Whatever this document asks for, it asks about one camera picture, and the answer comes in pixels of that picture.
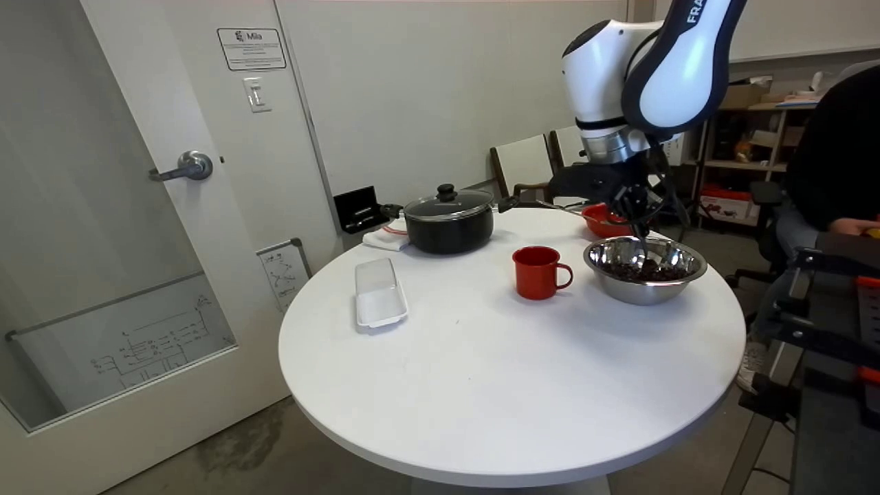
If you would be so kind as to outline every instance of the light switch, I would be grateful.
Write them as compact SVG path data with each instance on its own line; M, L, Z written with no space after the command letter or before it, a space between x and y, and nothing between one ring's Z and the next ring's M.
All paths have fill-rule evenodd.
M264 99L264 81L262 78L245 78L248 104L249 112L271 112L271 108Z

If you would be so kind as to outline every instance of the table leg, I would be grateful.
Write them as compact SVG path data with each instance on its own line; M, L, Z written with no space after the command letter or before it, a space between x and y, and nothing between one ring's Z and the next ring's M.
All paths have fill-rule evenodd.
M412 482L412 495L611 495L608 479L590 479L583 484L537 486L537 489L471 489L449 484Z

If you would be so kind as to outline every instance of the stainless steel bowl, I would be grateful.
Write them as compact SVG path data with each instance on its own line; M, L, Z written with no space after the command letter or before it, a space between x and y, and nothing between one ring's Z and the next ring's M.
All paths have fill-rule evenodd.
M703 255L671 239L611 237L588 244L583 259L605 294L632 305L665 303L707 272Z

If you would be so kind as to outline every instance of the white round table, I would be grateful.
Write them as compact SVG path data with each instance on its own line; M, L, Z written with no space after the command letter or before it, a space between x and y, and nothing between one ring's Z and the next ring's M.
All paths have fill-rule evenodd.
M575 283L513 294L512 254L549 244ZM655 456L725 394L744 343L715 269L665 305L623 305L583 262L588 232L512 210L467 255L351 248L297 294L281 369L303 413L347 452L453 486L552 486ZM406 321L358 334L355 264L394 259Z

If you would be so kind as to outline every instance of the red object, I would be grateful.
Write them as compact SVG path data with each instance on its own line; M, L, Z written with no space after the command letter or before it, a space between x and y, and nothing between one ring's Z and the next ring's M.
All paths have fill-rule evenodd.
M616 218L608 210L608 203L586 206L583 221L586 221L588 232L597 233L600 239L632 233L632 228L622 218Z
M868 369L868 365L858 365L854 378L865 385L880 385L880 372L876 369Z
M732 189L732 188L722 188L722 184L703 184L702 195L751 200L748 189Z
M858 276L858 279L854 279L854 286L860 286L860 290L880 290L880 279Z
M571 286L575 272L570 264L557 262L557 250L552 248L522 248L513 254L513 264L517 264L517 292L524 301L548 301L552 298L557 290ZM557 283L556 272L566 269L570 281Z

